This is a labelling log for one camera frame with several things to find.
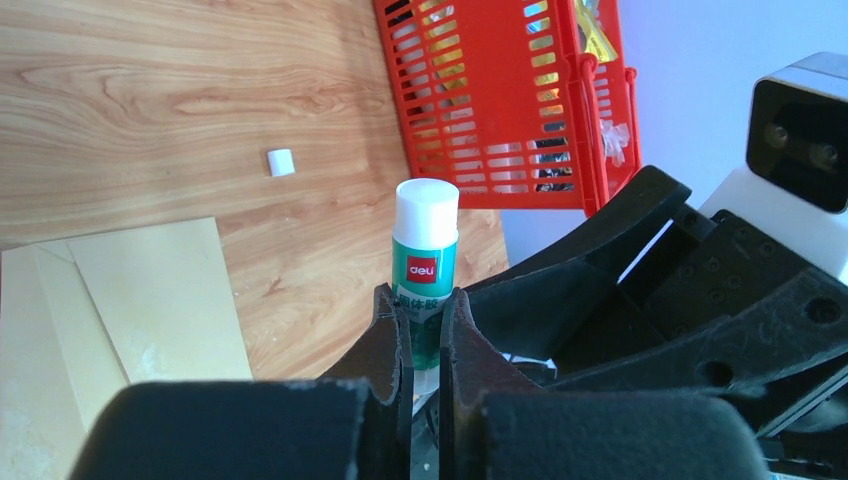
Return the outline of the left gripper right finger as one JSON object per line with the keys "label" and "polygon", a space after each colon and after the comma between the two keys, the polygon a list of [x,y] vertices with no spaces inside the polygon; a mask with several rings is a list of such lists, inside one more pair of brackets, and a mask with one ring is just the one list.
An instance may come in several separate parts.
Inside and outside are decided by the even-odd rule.
{"label": "left gripper right finger", "polygon": [[455,289],[441,327],[443,479],[766,479],[727,402],[669,392],[543,389],[478,330]]}

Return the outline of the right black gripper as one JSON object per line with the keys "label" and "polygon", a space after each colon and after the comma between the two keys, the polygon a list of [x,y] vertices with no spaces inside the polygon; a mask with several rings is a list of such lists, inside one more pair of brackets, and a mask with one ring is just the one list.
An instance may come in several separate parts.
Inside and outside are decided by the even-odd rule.
{"label": "right black gripper", "polygon": [[777,435],[847,385],[847,287],[726,211],[698,240],[664,235],[690,189],[646,167],[571,233],[467,290],[474,371],[501,353],[579,371],[553,391],[692,391]]}

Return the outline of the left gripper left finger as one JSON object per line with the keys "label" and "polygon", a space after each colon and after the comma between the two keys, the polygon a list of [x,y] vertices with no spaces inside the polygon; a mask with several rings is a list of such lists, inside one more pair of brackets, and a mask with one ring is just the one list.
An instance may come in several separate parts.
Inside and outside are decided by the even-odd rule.
{"label": "left gripper left finger", "polygon": [[406,479],[410,325],[388,285],[354,345],[311,380],[147,382],[121,390],[74,479]]}

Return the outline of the green white glue stick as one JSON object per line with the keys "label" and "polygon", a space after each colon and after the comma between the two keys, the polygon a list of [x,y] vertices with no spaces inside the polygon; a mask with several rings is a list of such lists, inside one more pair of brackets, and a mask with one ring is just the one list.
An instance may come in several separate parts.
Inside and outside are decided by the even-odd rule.
{"label": "green white glue stick", "polygon": [[439,388],[443,310],[455,285],[459,190],[431,178],[396,188],[392,290],[410,326],[414,394]]}

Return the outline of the white glue stick cap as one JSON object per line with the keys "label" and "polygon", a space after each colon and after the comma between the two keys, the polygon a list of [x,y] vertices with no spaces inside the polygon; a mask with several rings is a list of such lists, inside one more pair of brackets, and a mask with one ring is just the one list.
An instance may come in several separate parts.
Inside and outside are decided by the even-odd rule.
{"label": "white glue stick cap", "polygon": [[271,177],[284,177],[295,173],[294,158],[290,149],[275,149],[267,153]]}

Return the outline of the brown paper envelope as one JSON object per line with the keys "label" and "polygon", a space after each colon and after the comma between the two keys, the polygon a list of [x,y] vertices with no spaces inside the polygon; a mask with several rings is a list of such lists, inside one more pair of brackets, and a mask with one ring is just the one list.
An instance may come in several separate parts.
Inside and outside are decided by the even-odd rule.
{"label": "brown paper envelope", "polygon": [[1,475],[63,479],[128,385],[252,376],[213,218],[1,259]]}

